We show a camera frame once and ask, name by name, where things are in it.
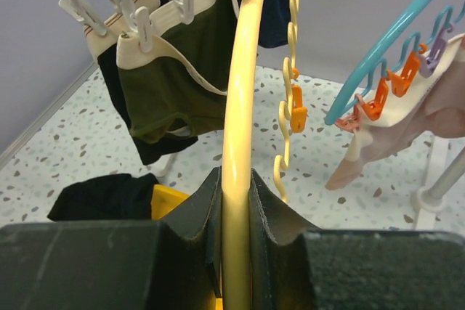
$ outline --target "gray wall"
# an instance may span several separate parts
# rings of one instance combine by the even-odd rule
[[[368,50],[412,0],[301,0],[297,67],[301,73],[344,82]],[[429,37],[437,14],[465,0],[434,0],[387,53],[393,65],[404,39],[415,30]],[[465,20],[455,33],[465,31]],[[288,48],[261,49],[259,64],[282,68]]]
[[[57,1],[0,0],[0,153],[91,63],[80,26]],[[344,81],[410,1],[301,0],[298,68]],[[429,33],[443,6],[462,2],[436,0],[414,28]],[[110,13],[106,0],[97,3],[101,13]],[[390,50],[390,62],[398,59],[399,45]],[[287,48],[261,50],[259,64],[281,68],[287,53]]]
[[[82,27],[57,3],[0,0],[0,154],[92,63]],[[97,0],[100,13],[107,3]]]

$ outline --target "underwear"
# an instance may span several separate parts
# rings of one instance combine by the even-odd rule
[[[174,2],[154,11],[150,19],[156,34],[148,53],[136,34],[119,37],[116,62],[130,132],[146,143],[175,130],[197,136],[224,128],[238,5],[236,0],[194,0],[193,9],[189,25],[180,22]]]
[[[167,3],[167,0],[134,0],[138,7],[145,6],[149,11],[153,11]],[[92,28],[86,26],[84,35],[86,42],[91,52],[92,58],[97,61],[100,70],[105,80],[111,102],[123,119],[126,127],[131,128],[131,120],[129,119],[124,100],[123,90],[121,88],[120,78],[118,75],[118,67],[116,66],[116,42],[120,33],[127,29],[127,24],[122,15],[113,15],[105,24],[109,31],[105,36],[98,36]],[[186,139],[172,139],[164,137],[157,144],[147,144],[140,139],[132,138],[134,145],[139,153],[140,160],[144,165],[150,165],[156,162],[161,156],[180,152],[197,142],[196,137]]]
[[[264,0],[259,45],[265,49],[287,45],[290,21],[289,0]]]
[[[417,73],[403,97],[396,97],[389,90],[380,119],[371,121],[362,114],[360,128],[354,131],[346,155],[328,180],[326,189],[347,186],[362,173],[366,163],[410,147],[425,131],[442,138],[465,136],[463,38],[462,34],[449,40],[433,74],[424,78]],[[373,98],[371,93],[365,100]]]

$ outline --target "teal hanger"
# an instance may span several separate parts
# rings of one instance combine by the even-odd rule
[[[403,31],[412,23],[413,20],[418,16],[420,12],[430,3],[431,0],[413,0],[408,8],[399,16],[399,18],[391,25],[387,32],[378,40],[376,44],[373,45],[371,50],[367,55],[361,60],[358,66],[350,74],[349,78],[346,80],[345,84],[342,86],[341,91],[338,93],[336,99],[334,100],[331,108],[328,111],[328,114],[325,117],[326,125],[333,125],[338,118],[342,117],[343,114],[351,110],[356,100],[352,100],[349,104],[348,101],[353,97],[356,88],[360,85],[362,80],[368,74],[368,85],[363,91],[362,96],[365,96],[373,85],[374,73],[379,65],[381,65],[381,76],[387,76],[386,68],[387,61],[383,57],[383,54],[391,47],[391,45],[396,41],[396,39],[403,33]],[[429,39],[426,41],[426,45],[432,43],[436,38],[438,31],[442,27],[448,27],[450,25],[450,19],[452,18],[453,7],[449,6],[444,8],[443,11],[437,16],[432,34]],[[462,6],[461,13],[453,21],[453,23],[458,23],[465,15],[465,2]],[[443,26],[440,26],[442,19],[445,16],[445,22]],[[402,51],[400,54],[399,62],[392,68],[392,71],[395,72],[399,70],[404,62],[408,53],[408,47],[410,46],[412,40],[413,50],[416,52],[420,49],[419,44],[421,40],[421,33],[415,32],[409,36],[402,46]]]

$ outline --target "laundry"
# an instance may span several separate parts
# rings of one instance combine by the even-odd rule
[[[347,186],[365,164],[381,160],[411,146],[425,131],[442,138],[465,136],[465,40],[461,34],[448,41],[433,74],[414,78],[407,93],[396,97],[391,91],[377,121],[362,114],[360,128],[326,188]]]
[[[146,143],[186,136],[176,131],[197,136],[224,128],[238,5],[193,1],[195,16],[188,25],[173,1],[152,12],[156,34],[149,52],[141,50],[136,33],[118,40],[116,62],[131,135]]]
[[[151,219],[153,186],[146,174],[111,174],[70,185],[58,195],[47,216],[52,221]]]
[[[290,21],[289,0],[263,0],[259,45],[265,49],[287,45]]]
[[[153,11],[164,5],[168,0],[134,0],[134,3],[140,7],[147,7]],[[126,127],[131,128],[131,120],[126,108],[123,89],[116,66],[116,42],[120,33],[127,31],[126,21],[123,15],[117,14],[110,17],[105,24],[108,27],[108,32],[105,36],[97,35],[92,28],[86,26],[84,35],[94,60],[97,61],[100,70],[105,80],[108,93],[114,108],[124,120]],[[161,156],[180,152],[197,142],[197,137],[190,138],[169,138],[162,137],[156,144],[147,144],[138,138],[132,138],[140,160],[144,165],[150,165],[160,159]]]

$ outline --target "orange clothespin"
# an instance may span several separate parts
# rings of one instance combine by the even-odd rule
[[[297,134],[305,130],[308,110],[303,105],[302,88],[299,85],[292,85],[292,94],[294,96],[294,105],[292,106],[291,130]]]
[[[362,107],[365,114],[372,121],[378,120],[383,111],[384,104],[386,103],[389,87],[387,86],[387,78],[379,80],[378,89],[376,90],[375,99],[371,102],[365,102],[361,95],[356,94],[358,102]]]
[[[426,52],[426,45],[420,43],[419,54]],[[387,80],[391,81],[392,93],[397,97],[402,97],[412,84],[413,78],[415,78],[417,72],[420,69],[421,61],[417,57],[417,53],[412,50],[408,56],[407,61],[405,62],[404,68],[400,76],[393,73],[391,70],[387,70]]]
[[[360,114],[362,112],[362,107],[357,103],[354,105],[354,111],[352,114],[347,116],[346,118],[337,119],[334,123],[337,127],[339,127],[343,131],[353,133],[354,130],[360,127]]]

